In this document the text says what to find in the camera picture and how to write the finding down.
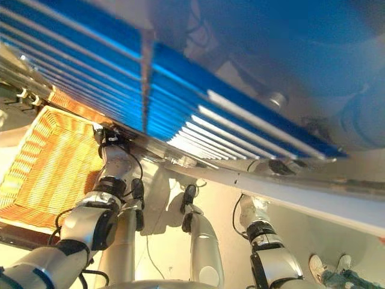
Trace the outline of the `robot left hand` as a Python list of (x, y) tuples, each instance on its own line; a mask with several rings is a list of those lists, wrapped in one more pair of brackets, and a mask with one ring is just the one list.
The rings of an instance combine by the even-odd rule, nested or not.
[(129, 139), (124, 137), (118, 131), (106, 128), (98, 123), (93, 123), (93, 136), (99, 146), (102, 145), (117, 145), (128, 146)]

